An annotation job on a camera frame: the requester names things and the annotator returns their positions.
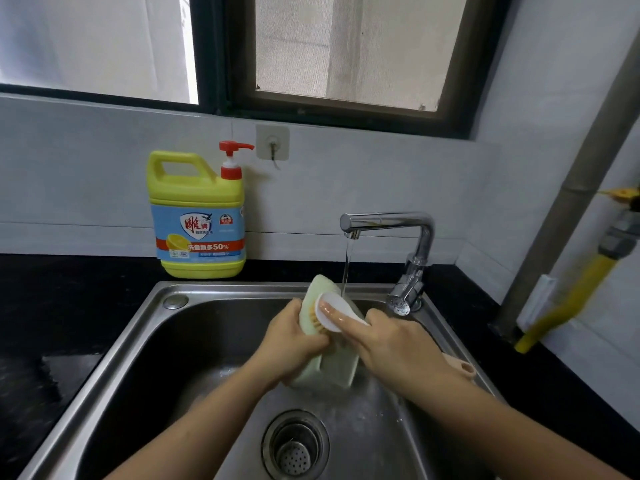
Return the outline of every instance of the yellow plastic bottle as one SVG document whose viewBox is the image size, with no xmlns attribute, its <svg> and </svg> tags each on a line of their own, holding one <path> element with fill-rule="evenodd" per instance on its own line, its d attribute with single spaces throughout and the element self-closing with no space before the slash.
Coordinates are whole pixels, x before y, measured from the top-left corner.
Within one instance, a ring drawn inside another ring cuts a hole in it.
<svg viewBox="0 0 640 480">
<path fill-rule="evenodd" d="M 153 152 L 147 165 L 147 187 L 156 229 L 157 256 L 176 278 L 230 278 L 242 271 L 244 187 L 234 161 L 240 148 L 252 144 L 221 141 L 227 153 L 218 176 L 196 153 Z M 187 163 L 197 177 L 170 175 L 164 162 Z"/>
</svg>

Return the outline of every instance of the granite countertop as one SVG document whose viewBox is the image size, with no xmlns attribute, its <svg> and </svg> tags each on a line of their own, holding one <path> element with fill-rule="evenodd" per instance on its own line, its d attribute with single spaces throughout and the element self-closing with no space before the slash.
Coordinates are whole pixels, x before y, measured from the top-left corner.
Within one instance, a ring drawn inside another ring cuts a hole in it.
<svg viewBox="0 0 640 480">
<path fill-rule="evenodd" d="M 343 263 L 249 261 L 234 281 L 334 281 Z M 355 263 L 350 282 L 394 283 L 402 265 Z M 0 479 L 27 464 L 158 281 L 155 258 L 0 255 Z M 640 433 L 543 346 L 519 355 L 486 324 L 499 306 L 460 270 L 434 265 L 426 291 L 524 414 L 640 480 Z"/>
</svg>

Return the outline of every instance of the sink drain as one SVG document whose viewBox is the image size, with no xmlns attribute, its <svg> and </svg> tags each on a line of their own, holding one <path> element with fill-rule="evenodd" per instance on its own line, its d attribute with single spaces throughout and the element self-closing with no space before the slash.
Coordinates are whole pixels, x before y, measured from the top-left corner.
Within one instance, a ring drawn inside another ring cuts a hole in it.
<svg viewBox="0 0 640 480">
<path fill-rule="evenodd" d="M 274 419 L 262 440 L 262 460 L 275 480 L 311 480 L 329 459 L 324 425 L 306 411 L 287 411 Z"/>
</svg>

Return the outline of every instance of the chrome faucet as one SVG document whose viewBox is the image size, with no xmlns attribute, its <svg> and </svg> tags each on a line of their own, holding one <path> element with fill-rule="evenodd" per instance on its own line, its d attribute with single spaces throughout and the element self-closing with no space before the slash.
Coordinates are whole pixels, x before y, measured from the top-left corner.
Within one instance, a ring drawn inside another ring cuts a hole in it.
<svg viewBox="0 0 640 480">
<path fill-rule="evenodd" d="M 340 228 L 350 239 L 359 238 L 362 231 L 398 227 L 420 227 L 415 252 L 407 256 L 404 274 L 387 297 L 388 306 L 396 314 L 405 316 L 418 310 L 422 304 L 419 299 L 424 288 L 422 275 L 428 265 L 429 251 L 435 235 L 433 217 L 425 212 L 343 214 L 340 217 Z"/>
</svg>

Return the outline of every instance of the running water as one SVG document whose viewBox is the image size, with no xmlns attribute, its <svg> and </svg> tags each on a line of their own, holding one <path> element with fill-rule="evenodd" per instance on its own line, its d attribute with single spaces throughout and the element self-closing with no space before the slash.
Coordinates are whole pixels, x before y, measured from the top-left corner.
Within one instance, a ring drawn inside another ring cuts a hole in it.
<svg viewBox="0 0 640 480">
<path fill-rule="evenodd" d="M 351 252 L 353 251 L 353 243 L 356 242 L 355 239 L 347 239 L 347 252 L 344 256 L 344 273 L 342 274 L 342 294 L 344 296 L 344 291 L 347 288 L 347 279 L 349 278 L 349 264 L 351 263 Z"/>
</svg>

